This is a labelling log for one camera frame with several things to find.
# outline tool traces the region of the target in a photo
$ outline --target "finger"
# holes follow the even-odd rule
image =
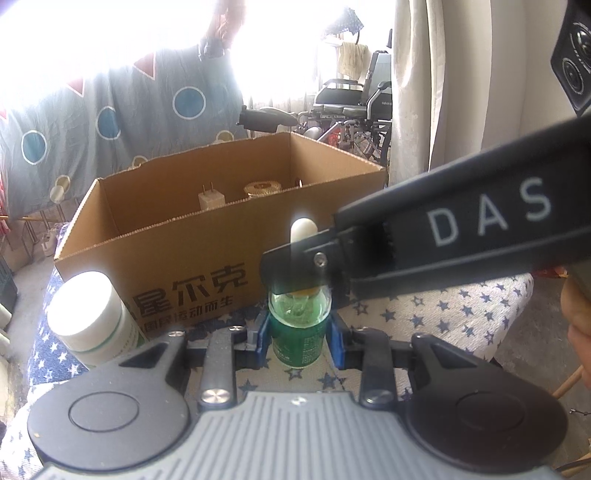
[[[564,282],[560,294],[564,317],[581,332],[591,335],[591,301],[585,297],[573,277]]]
[[[585,384],[585,387],[587,387],[588,389],[591,390],[591,375],[589,375],[589,373],[586,370],[583,370],[583,383]]]
[[[587,388],[591,388],[591,375],[589,375],[591,372],[591,337],[571,325],[569,326],[569,342],[583,365],[583,382]]]

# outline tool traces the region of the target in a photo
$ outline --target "floor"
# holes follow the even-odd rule
[[[10,380],[15,407],[26,398],[28,385],[23,379],[27,358],[52,267],[51,258],[36,254],[34,262],[15,275],[19,299],[8,326],[12,349]],[[579,365],[566,338],[568,325],[560,313],[561,285],[561,280],[536,280],[528,307],[516,320],[496,354],[507,371],[550,391]],[[577,384],[561,402],[567,411],[570,408],[590,411],[591,393],[582,384]],[[575,460],[589,451],[591,416],[569,415],[569,422],[569,432],[556,454],[554,465]],[[591,479],[591,469],[574,478]]]
[[[33,347],[39,313],[43,308],[43,295],[52,269],[53,259],[45,257],[40,248],[35,248],[33,262],[14,275],[18,300],[7,332],[11,344],[11,400],[16,409],[27,399],[27,359]],[[6,419],[9,420],[14,413],[14,408],[8,408]]]

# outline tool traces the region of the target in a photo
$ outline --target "blue circle pattern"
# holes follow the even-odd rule
[[[96,127],[99,133],[110,140],[114,140],[121,133],[119,124],[117,123],[117,114],[111,108],[105,108],[96,121]]]
[[[22,154],[31,164],[37,164],[45,157],[47,143],[38,132],[27,132],[22,138]]]
[[[180,89],[174,98],[174,108],[186,119],[193,119],[201,115],[205,107],[205,97],[192,87]]]

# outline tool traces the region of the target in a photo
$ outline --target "ribbed surface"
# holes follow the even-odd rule
[[[292,403],[305,398],[305,402]],[[49,467],[43,480],[82,480]],[[491,476],[458,470],[408,438],[395,415],[371,412],[349,394],[249,393],[201,418],[187,441],[158,462],[109,480],[340,480],[560,478],[549,468]]]

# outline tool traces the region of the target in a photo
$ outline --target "camera lens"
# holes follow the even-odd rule
[[[574,46],[581,62],[585,67],[591,69],[591,33],[582,25],[576,26]]]
[[[583,76],[574,62],[567,58],[562,59],[562,71],[573,91],[583,93]]]

